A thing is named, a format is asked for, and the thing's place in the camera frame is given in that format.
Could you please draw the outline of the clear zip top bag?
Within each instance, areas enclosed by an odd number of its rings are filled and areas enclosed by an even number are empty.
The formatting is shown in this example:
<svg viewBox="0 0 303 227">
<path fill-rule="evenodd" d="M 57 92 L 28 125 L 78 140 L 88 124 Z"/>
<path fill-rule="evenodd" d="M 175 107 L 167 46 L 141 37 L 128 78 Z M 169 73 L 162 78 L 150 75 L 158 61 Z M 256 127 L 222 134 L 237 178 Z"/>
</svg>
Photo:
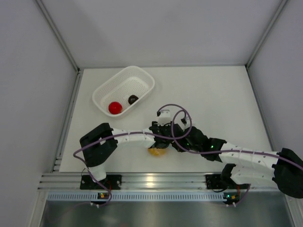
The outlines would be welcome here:
<svg viewBox="0 0 303 227">
<path fill-rule="evenodd" d="M 163 146 L 156 146 L 155 144 L 147 148 L 147 152 L 152 157 L 162 157 L 166 155 L 167 150 L 170 148 L 170 144 Z"/>
</svg>

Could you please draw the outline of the orange fake food piece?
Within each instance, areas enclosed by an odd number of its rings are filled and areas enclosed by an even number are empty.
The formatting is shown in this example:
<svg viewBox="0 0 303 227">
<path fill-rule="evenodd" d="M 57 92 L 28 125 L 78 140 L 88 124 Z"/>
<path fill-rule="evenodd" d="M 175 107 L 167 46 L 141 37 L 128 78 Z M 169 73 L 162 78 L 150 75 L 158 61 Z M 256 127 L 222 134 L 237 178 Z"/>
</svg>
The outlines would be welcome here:
<svg viewBox="0 0 303 227">
<path fill-rule="evenodd" d="M 153 157 L 162 157 L 166 154 L 166 149 L 162 148 L 149 148 L 148 153 Z"/>
</svg>

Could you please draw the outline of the dark fake food piece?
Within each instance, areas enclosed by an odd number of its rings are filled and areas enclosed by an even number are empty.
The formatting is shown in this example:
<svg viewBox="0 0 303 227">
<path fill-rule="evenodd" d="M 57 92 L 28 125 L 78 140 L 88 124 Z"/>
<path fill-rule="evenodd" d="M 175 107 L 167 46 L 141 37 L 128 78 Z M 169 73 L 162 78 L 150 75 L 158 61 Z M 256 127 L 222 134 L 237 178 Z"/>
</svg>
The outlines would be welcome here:
<svg viewBox="0 0 303 227">
<path fill-rule="evenodd" d="M 129 103 L 129 105 L 134 104 L 138 99 L 139 99 L 139 98 L 138 98 L 136 95 L 131 95 L 131 96 L 129 96 L 129 98 L 128 98 L 128 103 Z"/>
</svg>

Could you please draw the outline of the red fake tomato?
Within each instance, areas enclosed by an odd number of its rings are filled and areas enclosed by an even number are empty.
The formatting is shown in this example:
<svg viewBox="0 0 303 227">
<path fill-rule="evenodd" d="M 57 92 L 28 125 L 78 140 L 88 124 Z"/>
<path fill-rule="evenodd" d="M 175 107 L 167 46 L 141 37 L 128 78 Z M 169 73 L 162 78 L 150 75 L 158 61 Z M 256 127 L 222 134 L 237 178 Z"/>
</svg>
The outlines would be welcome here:
<svg viewBox="0 0 303 227">
<path fill-rule="evenodd" d="M 113 115 L 117 115 L 123 111 L 123 107 L 119 102 L 114 101 L 108 105 L 108 111 Z"/>
</svg>

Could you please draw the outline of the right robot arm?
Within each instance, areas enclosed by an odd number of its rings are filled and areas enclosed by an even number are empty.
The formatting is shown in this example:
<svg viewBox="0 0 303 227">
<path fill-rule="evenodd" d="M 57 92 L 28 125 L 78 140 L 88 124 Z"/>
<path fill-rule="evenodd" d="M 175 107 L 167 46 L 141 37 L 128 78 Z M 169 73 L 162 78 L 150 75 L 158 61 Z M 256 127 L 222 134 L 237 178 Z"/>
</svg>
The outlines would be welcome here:
<svg viewBox="0 0 303 227">
<path fill-rule="evenodd" d="M 175 124 L 172 134 L 178 138 L 172 144 L 177 151 L 224 163 L 220 178 L 227 188 L 235 184 L 268 186 L 297 199 L 303 197 L 303 161 L 291 149 L 263 152 L 241 148 L 209 138 L 194 126 L 182 129 Z"/>
</svg>

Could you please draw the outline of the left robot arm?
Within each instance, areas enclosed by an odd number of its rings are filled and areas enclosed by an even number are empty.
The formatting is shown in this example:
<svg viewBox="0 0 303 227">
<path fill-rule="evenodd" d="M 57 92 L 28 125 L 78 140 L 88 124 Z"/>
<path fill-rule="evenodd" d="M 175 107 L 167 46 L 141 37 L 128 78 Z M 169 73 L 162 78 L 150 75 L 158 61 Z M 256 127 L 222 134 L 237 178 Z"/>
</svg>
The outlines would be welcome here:
<svg viewBox="0 0 303 227">
<path fill-rule="evenodd" d="M 171 123 L 153 121 L 149 128 L 141 131 L 125 131 L 102 123 L 80 138 L 84 162 L 92 174 L 91 184 L 102 189 L 107 183 L 104 163 L 117 148 L 167 148 L 172 143 Z"/>
</svg>

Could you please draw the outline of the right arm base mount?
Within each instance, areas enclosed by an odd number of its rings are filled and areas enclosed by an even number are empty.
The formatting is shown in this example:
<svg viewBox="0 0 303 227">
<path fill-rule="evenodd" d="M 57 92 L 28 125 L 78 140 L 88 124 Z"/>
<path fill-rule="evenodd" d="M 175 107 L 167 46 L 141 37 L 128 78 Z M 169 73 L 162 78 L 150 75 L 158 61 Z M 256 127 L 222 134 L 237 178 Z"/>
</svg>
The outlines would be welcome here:
<svg viewBox="0 0 303 227">
<path fill-rule="evenodd" d="M 212 190 L 237 189 L 237 184 L 226 176 L 220 174 L 206 175 L 206 187 Z"/>
</svg>

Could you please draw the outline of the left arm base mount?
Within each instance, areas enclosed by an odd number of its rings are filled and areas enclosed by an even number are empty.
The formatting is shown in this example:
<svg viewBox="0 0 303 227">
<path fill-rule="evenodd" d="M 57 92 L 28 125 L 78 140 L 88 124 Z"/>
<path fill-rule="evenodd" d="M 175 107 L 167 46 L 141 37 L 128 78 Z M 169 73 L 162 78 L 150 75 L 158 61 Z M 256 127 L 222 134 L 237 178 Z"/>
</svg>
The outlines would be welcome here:
<svg viewBox="0 0 303 227">
<path fill-rule="evenodd" d="M 121 175 L 107 175 L 100 183 L 109 190 L 121 189 L 122 176 Z M 81 190 L 101 190 L 103 189 L 99 184 L 93 181 L 89 175 L 82 175 L 80 182 Z"/>
</svg>

